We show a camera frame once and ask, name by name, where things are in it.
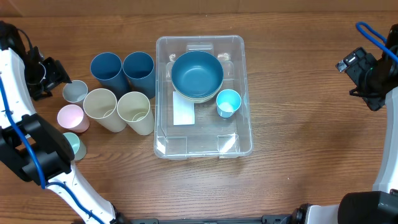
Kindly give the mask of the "grey small cup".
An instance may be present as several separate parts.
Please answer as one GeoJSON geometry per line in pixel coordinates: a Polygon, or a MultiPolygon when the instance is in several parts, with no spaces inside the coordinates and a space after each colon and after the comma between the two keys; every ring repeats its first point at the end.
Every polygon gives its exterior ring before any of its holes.
{"type": "Polygon", "coordinates": [[[85,97],[88,94],[88,87],[81,80],[73,80],[67,83],[62,91],[63,98],[72,104],[83,106],[85,97]]]}

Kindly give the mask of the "pink small cup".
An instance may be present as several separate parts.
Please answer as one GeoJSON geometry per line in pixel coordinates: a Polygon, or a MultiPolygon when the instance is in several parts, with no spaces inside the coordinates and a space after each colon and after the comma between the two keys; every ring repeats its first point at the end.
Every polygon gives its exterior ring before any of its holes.
{"type": "Polygon", "coordinates": [[[77,105],[66,105],[60,109],[57,115],[57,122],[61,127],[76,133],[83,133],[90,126],[87,115],[77,105]]]}

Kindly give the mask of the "mint green small cup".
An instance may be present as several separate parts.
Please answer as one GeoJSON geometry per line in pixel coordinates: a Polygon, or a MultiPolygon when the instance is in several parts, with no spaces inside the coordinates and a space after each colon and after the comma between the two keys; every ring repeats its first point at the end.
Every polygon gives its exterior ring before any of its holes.
{"type": "Polygon", "coordinates": [[[80,161],[82,160],[87,153],[87,148],[81,141],[81,139],[74,133],[63,133],[63,135],[66,137],[67,141],[70,143],[75,158],[75,161],[80,161]]]}

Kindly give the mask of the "cream bowl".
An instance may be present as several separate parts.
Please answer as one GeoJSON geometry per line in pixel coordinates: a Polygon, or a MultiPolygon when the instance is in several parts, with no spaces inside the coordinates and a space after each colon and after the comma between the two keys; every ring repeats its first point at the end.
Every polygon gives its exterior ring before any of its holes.
{"type": "Polygon", "coordinates": [[[185,98],[186,100],[191,101],[193,103],[205,103],[207,101],[210,101],[215,96],[215,94],[213,94],[213,95],[206,96],[206,97],[203,97],[203,98],[190,98],[190,97],[185,96],[185,95],[183,95],[181,93],[178,93],[178,94],[180,96],[182,96],[183,98],[185,98]]]}
{"type": "Polygon", "coordinates": [[[189,96],[187,96],[187,95],[184,95],[183,93],[179,92],[179,91],[175,88],[175,91],[176,91],[178,94],[180,94],[182,97],[184,97],[184,98],[186,98],[187,100],[192,101],[192,102],[194,102],[194,103],[205,103],[205,102],[207,102],[207,101],[210,101],[220,90],[221,90],[221,85],[219,86],[219,88],[218,88],[215,92],[211,93],[209,96],[204,96],[204,97],[200,97],[200,98],[192,98],[192,97],[189,97],[189,96]]]}

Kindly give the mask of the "dark blue bowl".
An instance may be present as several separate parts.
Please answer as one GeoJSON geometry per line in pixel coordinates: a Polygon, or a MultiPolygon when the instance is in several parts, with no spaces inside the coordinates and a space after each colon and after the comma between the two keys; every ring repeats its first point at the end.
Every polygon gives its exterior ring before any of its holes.
{"type": "Polygon", "coordinates": [[[182,54],[171,70],[171,80],[183,95],[199,99],[212,95],[223,83],[224,71],[219,60],[204,51],[182,54]]]}

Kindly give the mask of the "light blue small cup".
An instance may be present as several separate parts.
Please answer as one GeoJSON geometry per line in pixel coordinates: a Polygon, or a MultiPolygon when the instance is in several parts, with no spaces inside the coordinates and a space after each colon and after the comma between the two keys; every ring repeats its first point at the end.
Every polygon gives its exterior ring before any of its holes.
{"type": "Polygon", "coordinates": [[[225,89],[216,97],[217,112],[222,118],[231,117],[241,106],[240,94],[232,89],[225,89]]]}

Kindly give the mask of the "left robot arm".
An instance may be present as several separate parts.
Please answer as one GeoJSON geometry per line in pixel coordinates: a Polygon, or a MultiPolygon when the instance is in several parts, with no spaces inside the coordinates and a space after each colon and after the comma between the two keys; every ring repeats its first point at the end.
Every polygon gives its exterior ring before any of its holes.
{"type": "Polygon", "coordinates": [[[66,137],[37,114],[32,102],[71,80],[58,60],[25,48],[22,32],[1,22],[1,162],[63,198],[85,223],[128,223],[82,176],[66,137]]]}

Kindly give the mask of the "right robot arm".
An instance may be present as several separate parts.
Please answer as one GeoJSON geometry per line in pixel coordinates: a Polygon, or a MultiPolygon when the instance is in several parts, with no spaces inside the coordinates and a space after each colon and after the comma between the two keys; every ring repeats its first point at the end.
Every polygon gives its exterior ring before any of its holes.
{"type": "Polygon", "coordinates": [[[381,160],[368,190],[350,192],[334,205],[305,203],[290,215],[263,216],[263,223],[397,223],[397,25],[382,35],[367,22],[357,31],[381,51],[376,58],[363,47],[336,64],[354,83],[349,95],[361,98],[373,112],[385,109],[381,160]]]}

